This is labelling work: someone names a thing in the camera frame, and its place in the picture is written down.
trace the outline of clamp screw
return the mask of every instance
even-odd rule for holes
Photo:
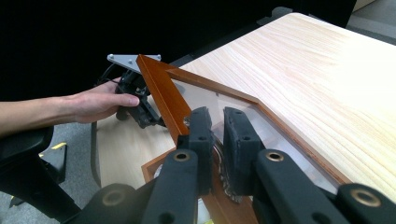
[[[186,125],[186,127],[190,127],[190,117],[184,117],[183,119],[183,123],[184,125]]]

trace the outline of finger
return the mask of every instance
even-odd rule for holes
[[[101,97],[107,105],[123,105],[123,106],[137,106],[139,105],[139,98],[131,94],[107,94],[106,97]]]
[[[112,81],[105,82],[102,85],[99,85],[95,88],[88,90],[87,92],[108,92],[108,93],[116,92],[116,88],[119,81],[120,81],[120,77],[114,78]]]

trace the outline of person's hand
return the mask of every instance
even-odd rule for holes
[[[68,96],[74,104],[75,121],[80,123],[94,122],[105,119],[118,110],[119,105],[137,106],[139,99],[131,94],[116,94],[120,78],[108,81],[88,91]]]

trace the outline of wood grain surface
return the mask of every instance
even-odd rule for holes
[[[120,121],[115,115],[98,121],[96,136],[102,187],[121,183],[140,188],[146,183],[141,166],[175,147],[166,128],[141,129],[132,118]]]
[[[181,68],[257,97],[344,182],[396,202],[396,47],[292,13]]]

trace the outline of metal bracket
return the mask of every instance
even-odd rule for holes
[[[107,55],[107,60],[111,63],[115,63],[119,66],[122,66],[124,68],[130,69],[136,73],[140,73],[139,66],[137,66],[136,59],[137,59],[137,54],[132,54],[132,55],[127,55],[127,54],[109,54]],[[147,57],[150,57],[154,60],[160,61],[161,60],[161,54],[158,55],[146,55]]]

